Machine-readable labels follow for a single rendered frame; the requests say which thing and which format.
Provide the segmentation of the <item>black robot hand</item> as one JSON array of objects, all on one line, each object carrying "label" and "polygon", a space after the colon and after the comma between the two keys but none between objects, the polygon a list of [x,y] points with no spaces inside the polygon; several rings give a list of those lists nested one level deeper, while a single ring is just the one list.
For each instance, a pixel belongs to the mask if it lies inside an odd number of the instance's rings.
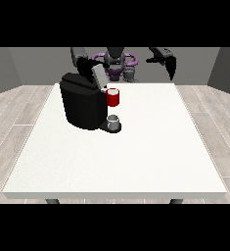
[{"label": "black robot hand", "polygon": [[169,78],[173,79],[175,72],[176,72],[176,65],[177,60],[174,56],[167,56],[167,57],[154,57],[146,60],[147,63],[160,63],[161,65],[164,65]]},{"label": "black robot hand", "polygon": [[80,57],[77,60],[76,67],[80,75],[91,78],[93,76],[92,68],[99,64],[99,61]]}]

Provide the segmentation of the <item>small grey cup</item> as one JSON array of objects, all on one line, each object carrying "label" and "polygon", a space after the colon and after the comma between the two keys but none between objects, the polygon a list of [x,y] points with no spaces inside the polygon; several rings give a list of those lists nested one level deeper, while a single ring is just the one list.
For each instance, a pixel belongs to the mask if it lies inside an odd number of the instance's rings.
[{"label": "small grey cup", "polygon": [[109,115],[107,117],[108,129],[116,130],[119,127],[119,118],[117,115]]}]

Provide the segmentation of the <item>pale grey machine lid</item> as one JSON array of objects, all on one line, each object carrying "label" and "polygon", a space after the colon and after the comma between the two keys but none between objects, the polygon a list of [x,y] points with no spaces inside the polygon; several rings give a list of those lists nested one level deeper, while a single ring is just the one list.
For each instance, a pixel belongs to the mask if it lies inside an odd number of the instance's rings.
[{"label": "pale grey machine lid", "polygon": [[108,84],[108,79],[104,70],[104,67],[99,64],[92,68],[93,76],[100,89],[103,89]]}]

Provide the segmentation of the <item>small grey coffee pod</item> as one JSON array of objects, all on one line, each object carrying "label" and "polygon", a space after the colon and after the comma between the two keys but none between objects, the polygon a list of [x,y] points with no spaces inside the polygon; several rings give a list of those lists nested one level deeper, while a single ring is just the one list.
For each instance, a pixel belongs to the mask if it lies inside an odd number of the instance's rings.
[{"label": "small grey coffee pod", "polygon": [[133,67],[126,67],[123,71],[123,79],[128,82],[134,80],[135,69]]}]

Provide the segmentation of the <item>grey trunk with purple rings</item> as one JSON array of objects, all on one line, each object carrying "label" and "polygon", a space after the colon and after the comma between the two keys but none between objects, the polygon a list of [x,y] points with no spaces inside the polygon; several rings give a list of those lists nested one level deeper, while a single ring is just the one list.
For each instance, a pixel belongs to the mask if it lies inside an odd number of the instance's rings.
[{"label": "grey trunk with purple rings", "polygon": [[108,47],[105,53],[96,53],[91,57],[92,60],[102,57],[109,65],[105,72],[110,81],[119,81],[120,77],[123,78],[123,71],[126,67],[135,69],[138,65],[138,57],[131,53],[124,53],[123,50],[123,47]]}]

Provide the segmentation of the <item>black coffee machine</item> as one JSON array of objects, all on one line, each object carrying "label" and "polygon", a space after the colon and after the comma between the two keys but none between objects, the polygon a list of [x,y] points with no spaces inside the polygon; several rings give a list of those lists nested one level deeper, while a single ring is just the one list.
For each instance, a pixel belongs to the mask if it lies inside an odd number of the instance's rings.
[{"label": "black coffee machine", "polygon": [[108,96],[96,81],[80,74],[67,73],[62,77],[60,89],[67,120],[81,129],[102,129],[109,133],[121,131],[121,123],[108,121]]}]

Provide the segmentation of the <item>red pod holder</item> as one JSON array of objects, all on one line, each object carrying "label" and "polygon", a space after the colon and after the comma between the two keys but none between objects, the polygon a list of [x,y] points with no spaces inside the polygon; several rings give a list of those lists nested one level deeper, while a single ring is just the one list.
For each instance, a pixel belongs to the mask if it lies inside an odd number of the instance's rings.
[{"label": "red pod holder", "polygon": [[119,90],[117,88],[109,88],[106,91],[107,105],[115,107],[119,104]]}]

